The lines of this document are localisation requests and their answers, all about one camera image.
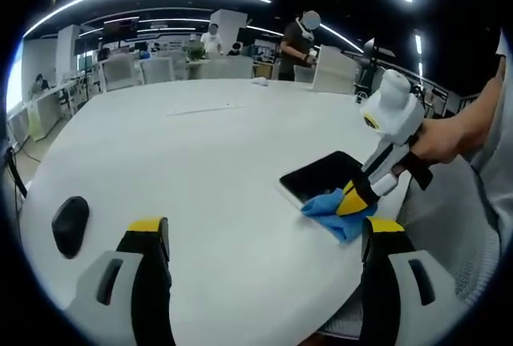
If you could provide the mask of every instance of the person wearing vr headset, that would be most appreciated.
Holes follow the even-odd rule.
[[[301,19],[296,18],[285,29],[281,40],[281,64],[278,80],[295,79],[294,66],[311,67],[316,62],[314,46],[315,30],[321,24],[321,17],[315,11],[306,11]]]

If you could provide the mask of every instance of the black strap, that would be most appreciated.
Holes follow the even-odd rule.
[[[427,189],[433,179],[433,173],[430,171],[427,162],[421,160],[413,152],[408,151],[408,154],[398,164],[410,172],[423,191]]]

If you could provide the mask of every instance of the white pillar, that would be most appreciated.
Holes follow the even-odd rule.
[[[61,83],[65,73],[77,69],[75,57],[75,40],[79,38],[80,27],[68,26],[57,35],[57,51],[55,56],[55,79]]]
[[[232,44],[237,41],[239,29],[245,28],[247,21],[247,14],[230,10],[218,10],[210,16],[210,23],[216,23],[219,26],[217,32],[221,36],[225,54],[232,49]]]

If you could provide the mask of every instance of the blue cleaning rag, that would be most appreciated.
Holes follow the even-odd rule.
[[[376,213],[378,206],[368,206],[355,214],[339,216],[337,208],[344,199],[344,192],[338,188],[331,194],[318,195],[305,203],[301,212],[326,227],[341,242],[349,242],[362,233],[362,221]]]

